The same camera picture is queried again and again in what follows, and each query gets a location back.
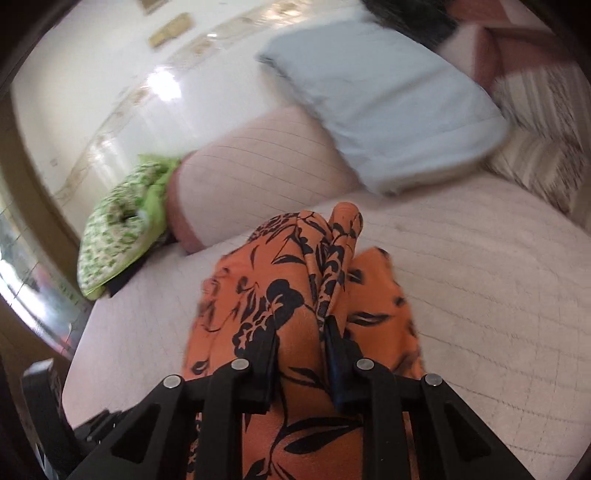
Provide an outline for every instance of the pink pillow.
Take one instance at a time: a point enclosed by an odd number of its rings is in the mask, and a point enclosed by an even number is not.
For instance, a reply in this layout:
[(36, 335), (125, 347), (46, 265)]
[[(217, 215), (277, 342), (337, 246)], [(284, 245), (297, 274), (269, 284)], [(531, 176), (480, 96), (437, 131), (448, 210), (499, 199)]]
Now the pink pillow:
[(194, 253), (357, 188), (326, 130), (290, 106), (188, 155), (168, 186), (167, 219)]
[(460, 25), (437, 53), (489, 93), (502, 74), (501, 54), (493, 35), (476, 23)]

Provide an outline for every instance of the green floral pillow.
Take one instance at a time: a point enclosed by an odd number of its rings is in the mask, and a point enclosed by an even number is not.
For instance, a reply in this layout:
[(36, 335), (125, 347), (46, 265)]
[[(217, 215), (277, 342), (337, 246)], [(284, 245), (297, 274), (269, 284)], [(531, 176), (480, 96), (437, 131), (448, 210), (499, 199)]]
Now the green floral pillow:
[(142, 163), (95, 208), (86, 222), (78, 257), (82, 293), (98, 299), (166, 230), (166, 185), (179, 158), (141, 155)]

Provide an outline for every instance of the metal pin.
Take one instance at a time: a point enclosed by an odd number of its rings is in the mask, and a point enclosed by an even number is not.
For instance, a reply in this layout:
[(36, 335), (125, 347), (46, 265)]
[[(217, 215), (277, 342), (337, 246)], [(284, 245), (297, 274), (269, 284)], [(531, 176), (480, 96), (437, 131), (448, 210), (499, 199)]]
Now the metal pin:
[(246, 358), (236, 358), (232, 362), (232, 368), (234, 370), (246, 370), (251, 363)]
[(163, 384), (166, 388), (177, 388), (181, 384), (181, 378), (178, 375), (167, 376)]
[(375, 367), (375, 363), (373, 360), (369, 358), (362, 358), (361, 360), (357, 360), (357, 368), (360, 370), (371, 370)]
[(438, 387), (443, 383), (443, 379), (437, 374), (427, 374), (425, 375), (425, 382), (432, 387)]

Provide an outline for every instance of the light blue pillow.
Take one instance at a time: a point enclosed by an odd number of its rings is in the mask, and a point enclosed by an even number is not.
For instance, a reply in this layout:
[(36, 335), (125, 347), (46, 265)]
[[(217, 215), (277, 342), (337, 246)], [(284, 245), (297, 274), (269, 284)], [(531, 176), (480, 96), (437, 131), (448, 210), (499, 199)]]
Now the light blue pillow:
[(508, 132), (479, 85), (369, 20), (293, 29), (271, 40), (259, 60), (287, 79), (373, 192), (462, 174)]

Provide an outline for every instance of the orange floral dress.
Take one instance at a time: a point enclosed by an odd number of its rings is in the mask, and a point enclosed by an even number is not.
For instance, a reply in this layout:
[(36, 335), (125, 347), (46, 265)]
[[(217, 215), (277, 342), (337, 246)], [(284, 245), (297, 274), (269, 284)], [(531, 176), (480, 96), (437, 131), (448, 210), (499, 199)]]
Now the orange floral dress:
[(328, 222), (309, 211), (277, 216), (222, 257), (203, 283), (185, 379), (210, 375), (242, 357), (268, 322), (275, 322), (280, 339), (280, 386), (271, 410), (244, 418), (245, 479), (361, 479), (361, 420), (338, 414), (327, 392), (326, 317), (335, 317), (341, 334), (355, 340), (364, 356), (399, 375), (424, 373), (389, 254), (372, 248), (355, 256), (362, 227), (351, 203), (339, 203)]

